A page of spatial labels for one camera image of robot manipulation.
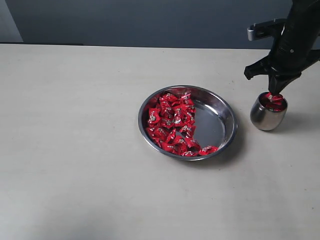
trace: stainless steel cup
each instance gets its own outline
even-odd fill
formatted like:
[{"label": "stainless steel cup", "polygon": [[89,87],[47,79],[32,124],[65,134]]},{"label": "stainless steel cup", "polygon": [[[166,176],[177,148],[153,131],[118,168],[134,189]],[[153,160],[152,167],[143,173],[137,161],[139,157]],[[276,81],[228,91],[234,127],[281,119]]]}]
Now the stainless steel cup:
[{"label": "stainless steel cup", "polygon": [[256,99],[250,113],[251,122],[257,129],[270,131],[279,126],[287,112],[288,103],[284,99],[282,111],[272,111],[262,105],[261,99],[267,92],[261,93]]}]

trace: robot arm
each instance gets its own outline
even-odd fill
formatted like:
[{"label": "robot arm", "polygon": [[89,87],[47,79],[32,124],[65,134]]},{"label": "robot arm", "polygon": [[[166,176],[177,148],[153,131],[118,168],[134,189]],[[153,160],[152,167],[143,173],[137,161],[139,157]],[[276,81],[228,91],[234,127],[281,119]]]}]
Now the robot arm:
[{"label": "robot arm", "polygon": [[287,19],[254,24],[248,28],[249,40],[273,37],[268,56],[245,67],[248,80],[268,75],[269,91],[278,95],[302,71],[320,60],[320,50],[312,47],[320,32],[320,0],[292,0]]}]

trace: stainless steel plate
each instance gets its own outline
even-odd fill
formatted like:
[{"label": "stainless steel plate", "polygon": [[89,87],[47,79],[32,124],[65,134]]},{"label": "stainless steel plate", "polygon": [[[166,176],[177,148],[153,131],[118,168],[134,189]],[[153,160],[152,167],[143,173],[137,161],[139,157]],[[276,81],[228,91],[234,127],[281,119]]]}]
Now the stainless steel plate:
[{"label": "stainless steel plate", "polygon": [[[154,107],[155,100],[165,93],[171,93],[177,97],[185,93],[191,93],[191,98],[196,107],[194,139],[196,139],[202,147],[207,145],[219,147],[216,152],[205,156],[179,156],[164,151],[153,143],[145,131],[149,118],[148,109],[149,107]],[[189,85],[169,86],[149,96],[140,108],[138,125],[144,139],[154,149],[167,156],[185,161],[197,161],[218,155],[232,142],[238,127],[235,113],[226,101],[209,90]]]}]

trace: white table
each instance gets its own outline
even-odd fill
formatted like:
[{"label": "white table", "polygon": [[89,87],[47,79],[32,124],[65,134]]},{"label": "white table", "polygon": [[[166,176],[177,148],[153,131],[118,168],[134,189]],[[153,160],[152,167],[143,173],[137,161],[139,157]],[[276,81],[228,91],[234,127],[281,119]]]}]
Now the white table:
[{"label": "white table", "polygon": [[[282,125],[250,122],[267,50],[0,45],[1,240],[318,240],[320,81],[283,94]],[[233,144],[209,161],[143,140],[151,93],[196,85],[235,110]]]}]

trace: metal cup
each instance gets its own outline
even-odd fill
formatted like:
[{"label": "metal cup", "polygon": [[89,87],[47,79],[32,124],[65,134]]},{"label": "metal cup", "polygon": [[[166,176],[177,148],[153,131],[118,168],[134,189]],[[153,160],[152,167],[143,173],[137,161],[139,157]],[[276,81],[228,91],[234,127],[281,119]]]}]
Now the metal cup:
[{"label": "metal cup", "polygon": [[272,111],[262,105],[261,99],[267,92],[261,93],[256,99],[250,113],[250,119],[257,129],[270,131],[279,126],[287,112],[288,103],[284,99],[282,111]]}]

